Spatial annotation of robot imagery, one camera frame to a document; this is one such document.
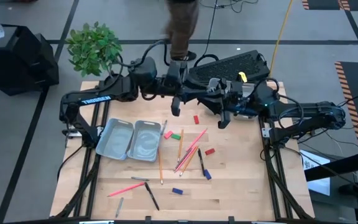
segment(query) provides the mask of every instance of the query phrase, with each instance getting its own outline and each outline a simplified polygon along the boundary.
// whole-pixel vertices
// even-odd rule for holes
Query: gray floor
[[[213,5],[213,0],[204,0]],[[228,0],[219,0],[227,4]],[[230,9],[216,12],[212,39],[275,40],[281,28],[290,0],[264,0],[258,4],[245,4],[243,12],[235,14]],[[58,40],[63,32],[73,0],[39,0],[32,4],[0,4],[0,22],[28,26],[32,32],[41,32],[46,39]],[[194,39],[207,39],[213,10],[200,9]],[[358,12],[352,12],[358,25]],[[80,29],[84,22],[106,23],[122,40],[158,39],[168,19],[163,0],[80,0],[72,29]],[[357,40],[344,11],[306,11],[301,1],[291,9],[283,40]],[[139,57],[147,45],[124,45],[125,62]],[[201,55],[205,45],[191,45],[191,50]],[[210,45],[208,52],[219,58],[249,50],[258,50],[270,62],[274,45]],[[162,63],[162,48],[150,53]],[[34,138],[31,142],[24,168],[14,192],[5,222],[47,218],[56,187],[56,173],[64,152],[64,128],[58,120],[61,96],[77,90],[83,79],[68,62],[69,54],[63,49],[58,62],[60,84],[49,90]],[[358,45],[281,45],[278,49],[273,76],[285,82],[287,94],[301,102],[344,100],[335,61],[358,62]],[[86,80],[97,80],[87,77]],[[16,159],[23,145],[39,93],[8,97],[0,92],[0,205],[6,191]],[[342,141],[354,141],[353,130],[331,131]],[[338,156],[358,153],[358,148],[341,144],[341,150],[327,136],[312,139],[310,146]],[[339,221],[338,217],[354,219],[348,208],[338,208],[313,203],[316,216],[323,220]]]

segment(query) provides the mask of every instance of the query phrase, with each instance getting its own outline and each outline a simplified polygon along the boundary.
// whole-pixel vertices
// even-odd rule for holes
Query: green block
[[[179,134],[172,134],[171,135],[172,138],[180,140],[180,135]]]

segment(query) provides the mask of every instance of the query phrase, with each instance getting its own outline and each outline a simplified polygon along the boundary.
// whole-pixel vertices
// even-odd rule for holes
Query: paper sheet
[[[312,160],[318,162],[319,164],[326,164],[329,163],[330,160],[323,158],[321,156],[316,156],[310,152],[306,152],[304,150],[300,150],[303,154],[305,154],[306,156],[310,157]],[[307,170],[316,166],[319,166],[319,164],[313,162],[312,160],[306,158],[305,156],[302,156],[303,158],[303,170]],[[314,180],[314,181],[309,181],[308,182],[308,188],[309,190],[321,193],[321,194],[325,194],[329,196],[329,186],[330,186],[330,178],[324,178],[324,179],[320,179],[320,180]]]

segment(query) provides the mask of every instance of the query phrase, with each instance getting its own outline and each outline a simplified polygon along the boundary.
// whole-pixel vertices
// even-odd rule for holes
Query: yellow clip
[[[248,82],[247,76],[244,72],[239,72],[239,75],[244,83]]]

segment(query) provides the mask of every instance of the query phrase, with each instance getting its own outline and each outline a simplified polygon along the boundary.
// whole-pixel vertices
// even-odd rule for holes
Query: eraser
[[[208,172],[207,169],[205,170],[205,177],[206,177],[207,180],[211,180],[211,179],[212,179],[211,174],[209,174],[209,172]]]
[[[171,137],[172,134],[173,132],[169,131],[167,134],[164,135],[164,138],[168,139],[169,137]]]
[[[180,140],[180,135],[179,134],[172,134],[171,138]]]
[[[205,154],[208,156],[209,154],[212,154],[215,152],[215,149],[208,149],[207,151],[205,151]]]
[[[183,194],[183,191],[182,191],[182,190],[176,189],[176,188],[172,188],[172,192],[173,192],[173,193],[176,193],[176,194],[180,194],[180,195]]]
[[[197,115],[194,115],[194,122],[196,123],[196,124],[199,124],[200,122],[198,121],[198,116]]]

